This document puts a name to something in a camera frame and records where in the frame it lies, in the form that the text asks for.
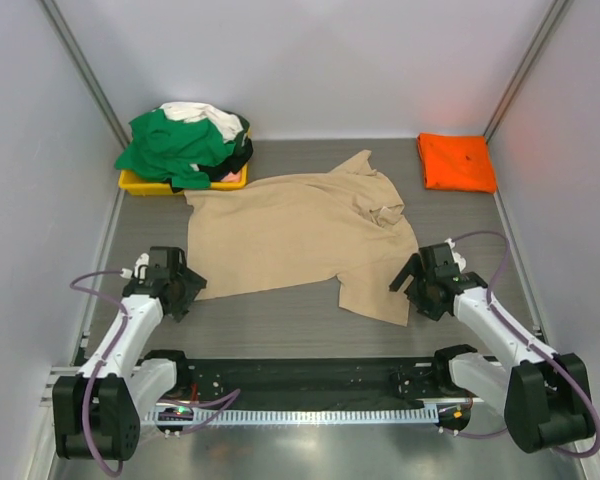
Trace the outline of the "beige t shirt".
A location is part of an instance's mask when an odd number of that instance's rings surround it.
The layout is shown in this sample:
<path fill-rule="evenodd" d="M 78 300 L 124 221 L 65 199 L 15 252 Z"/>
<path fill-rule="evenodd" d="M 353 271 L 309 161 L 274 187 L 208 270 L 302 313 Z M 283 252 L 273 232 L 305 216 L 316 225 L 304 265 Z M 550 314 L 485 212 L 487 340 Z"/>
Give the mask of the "beige t shirt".
<path fill-rule="evenodd" d="M 404 201 L 362 150 L 327 173 L 189 190 L 187 261 L 210 300 L 326 281 L 340 308 L 404 326 L 409 302 L 390 283 L 418 249 Z"/>

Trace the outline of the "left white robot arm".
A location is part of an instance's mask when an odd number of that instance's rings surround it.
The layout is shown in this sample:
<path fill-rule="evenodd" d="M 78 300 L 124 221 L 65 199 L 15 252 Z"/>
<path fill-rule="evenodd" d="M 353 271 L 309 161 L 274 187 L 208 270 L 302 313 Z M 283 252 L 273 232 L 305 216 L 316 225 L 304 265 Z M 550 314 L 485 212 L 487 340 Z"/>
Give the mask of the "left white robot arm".
<path fill-rule="evenodd" d="M 124 462 L 140 440 L 141 421 L 164 394 L 184 398 L 192 376 L 181 353 L 144 360 L 146 342 L 164 317 L 181 321 L 206 280 L 179 247 L 154 246 L 136 260 L 117 315 L 91 357 L 51 390 L 56 452 L 65 459 Z"/>

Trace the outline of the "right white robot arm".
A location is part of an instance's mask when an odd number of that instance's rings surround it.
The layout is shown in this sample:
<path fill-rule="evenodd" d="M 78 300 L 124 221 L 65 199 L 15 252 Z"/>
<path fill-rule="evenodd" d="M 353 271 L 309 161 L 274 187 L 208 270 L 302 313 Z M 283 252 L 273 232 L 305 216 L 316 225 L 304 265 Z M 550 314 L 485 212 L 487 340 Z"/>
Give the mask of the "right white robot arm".
<path fill-rule="evenodd" d="M 588 371 L 574 353 L 561 354 L 526 330 L 497 300 L 490 283 L 466 269 L 455 242 L 412 254 L 389 285 L 403 291 L 423 316 L 453 316 L 489 348 L 490 362 L 468 345 L 435 353 L 431 384 L 451 396 L 477 395 L 502 416 L 505 430 L 526 453 L 592 439 L 600 448 L 600 419 L 590 394 Z"/>

